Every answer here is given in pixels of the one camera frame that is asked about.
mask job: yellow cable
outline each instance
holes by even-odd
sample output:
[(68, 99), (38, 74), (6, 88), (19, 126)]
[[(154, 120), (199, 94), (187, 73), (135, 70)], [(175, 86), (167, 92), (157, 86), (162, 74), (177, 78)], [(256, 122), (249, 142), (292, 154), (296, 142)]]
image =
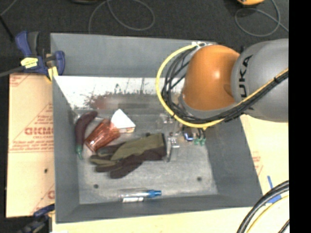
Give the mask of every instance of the yellow cable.
[[(215, 121), (212, 121), (212, 122), (208, 122), (208, 123), (190, 123), (190, 122), (187, 122), (187, 121), (184, 121), (183, 119), (179, 118), (177, 115), (175, 115), (174, 111), (172, 111), (170, 109), (170, 107), (166, 104), (166, 102), (164, 101), (164, 99), (162, 98), (162, 95), (161, 95), (161, 91), (160, 91), (160, 88), (159, 88), (159, 83), (160, 83), (160, 78), (161, 78), (161, 74), (165, 68), (165, 66), (167, 65), (167, 63), (172, 59), (174, 58), (175, 56), (177, 56), (178, 54), (181, 54), (182, 52), (184, 51), (187, 51), (187, 50), (190, 50), (192, 48), (195, 48), (197, 47), (198, 44), (192, 44), (192, 45), (188, 45), (188, 46), (185, 46), (183, 48), (180, 48), (178, 50), (176, 50), (175, 52), (173, 52), (171, 55), (169, 55), (165, 60), (164, 62), (162, 63), (162, 65), (160, 66), (158, 72), (157, 72), (157, 75), (156, 75), (156, 79), (155, 79), (155, 90), (156, 90), (156, 94), (162, 104), (162, 106), (164, 107), (164, 109), (173, 117), (175, 118), (177, 121), (179, 121), (180, 123), (188, 126), (188, 127), (191, 127), (191, 128), (202, 128), (202, 129), (206, 129), (208, 127), (211, 127), (211, 126), (214, 126), (220, 122), (222, 122), (225, 118), (223, 119), (219, 119), (219, 120), (215, 120)], [(275, 76), (275, 78), (278, 78), (280, 75), (282, 75), (283, 73), (287, 72), (288, 71), (288, 68), (285, 69), (284, 71), (282, 71), (281, 73), (279, 73), (277, 76)], [(239, 102), (236, 106), (240, 105), (241, 103), (247, 101), (248, 99), (252, 98), (253, 96), (255, 96), (258, 92), (260, 92), (262, 89), (264, 89), (266, 86), (268, 86), (270, 83), (274, 82), (274, 78), (271, 79), (268, 83), (264, 84), (262, 87), (260, 87), (259, 89), (257, 89), (255, 92), (253, 92), (251, 95), (249, 95), (248, 97), (246, 97), (245, 99), (243, 99), (241, 102)]]
[(264, 209), (262, 211), (262, 213), (260, 213), (260, 215), (254, 220), (254, 222), (249, 226), (248, 230), (246, 233), (249, 233), (250, 230), (256, 225), (256, 223), (262, 218), (262, 216), (264, 216), (266, 214), (266, 212), (271, 209), (272, 207), (275, 207), (276, 204), (279, 204), (281, 201), (284, 201), (286, 198), (288, 198), (289, 195), (286, 195), (282, 198), (280, 198), (278, 201), (274, 202), (273, 204), (271, 204), (270, 206), (268, 206), (266, 209)]

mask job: dark green glove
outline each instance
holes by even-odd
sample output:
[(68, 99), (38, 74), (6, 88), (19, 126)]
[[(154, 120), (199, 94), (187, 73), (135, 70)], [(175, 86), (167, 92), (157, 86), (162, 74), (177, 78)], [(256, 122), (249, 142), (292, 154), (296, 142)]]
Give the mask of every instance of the dark green glove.
[(138, 168), (144, 161), (162, 160), (166, 145), (162, 133), (152, 134), (138, 140), (107, 146), (92, 155), (97, 172), (109, 172), (112, 179), (122, 178)]

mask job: blue clamp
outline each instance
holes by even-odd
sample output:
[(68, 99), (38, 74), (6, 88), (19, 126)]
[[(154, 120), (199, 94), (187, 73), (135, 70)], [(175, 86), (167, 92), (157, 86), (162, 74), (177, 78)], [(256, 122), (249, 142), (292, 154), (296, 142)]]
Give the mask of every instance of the blue clamp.
[(16, 233), (37, 233), (39, 232), (44, 226), (46, 226), (47, 221), (49, 220), (49, 216), (47, 213), (55, 210), (55, 205), (51, 204), (48, 205), (34, 213), (34, 217), (36, 218), (31, 223), (27, 224), (21, 230), (18, 230)]
[(36, 58), (38, 61), (31, 67), (24, 67), (23, 72), (41, 73), (49, 77), (49, 67), (46, 65), (48, 61), (56, 61), (56, 68), (59, 75), (62, 75), (65, 69), (65, 53), (56, 51), (51, 57), (45, 58), (37, 54), (36, 45), (39, 32), (22, 31), (15, 37), (18, 49), (23, 53), (24, 57)]

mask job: black floor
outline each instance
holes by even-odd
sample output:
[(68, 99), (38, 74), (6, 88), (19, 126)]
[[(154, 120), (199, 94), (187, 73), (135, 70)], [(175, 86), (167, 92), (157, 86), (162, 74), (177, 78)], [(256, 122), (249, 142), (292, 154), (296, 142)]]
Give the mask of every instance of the black floor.
[[(91, 5), (72, 3), (70, 0), (0, 0), (0, 14), (13, 35), (28, 30), (40, 31), (38, 50), (50, 49), (50, 32), (97, 33), (172, 39), (198, 39), (218, 42), (234, 50), (257, 42), (288, 38), (281, 26), (272, 34), (276, 23), (254, 10), (243, 10), (238, 22), (253, 34), (242, 31), (235, 22), (235, 13), (241, 8), (234, 0), (139, 0), (146, 3), (155, 15), (154, 24), (147, 30), (131, 30), (119, 24), (103, 4), (89, 21), (100, 2)], [(289, 0), (266, 0), (258, 9), (289, 27)], [(110, 6), (121, 21), (134, 28), (146, 28), (152, 15), (146, 7), (130, 0), (111, 0)], [(19, 65), (22, 57), (9, 34), (0, 24), (0, 72)], [(0, 78), (0, 232), (10, 233), (22, 228), (31, 218), (5, 218), (5, 178), (7, 164), (8, 80)]]

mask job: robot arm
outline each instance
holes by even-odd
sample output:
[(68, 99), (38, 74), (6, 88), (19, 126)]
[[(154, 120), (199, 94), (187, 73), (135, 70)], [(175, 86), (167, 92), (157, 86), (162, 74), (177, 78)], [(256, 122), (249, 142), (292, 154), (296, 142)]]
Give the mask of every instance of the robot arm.
[[(197, 46), (171, 54), (159, 69), (157, 85), (172, 58), (180, 54), (176, 60), (183, 63)], [(288, 121), (288, 39), (255, 44), (241, 55), (220, 45), (201, 47), (189, 61), (178, 104), (171, 95), (176, 66), (174, 61), (157, 94), (164, 108), (186, 126), (204, 129), (243, 113)]]

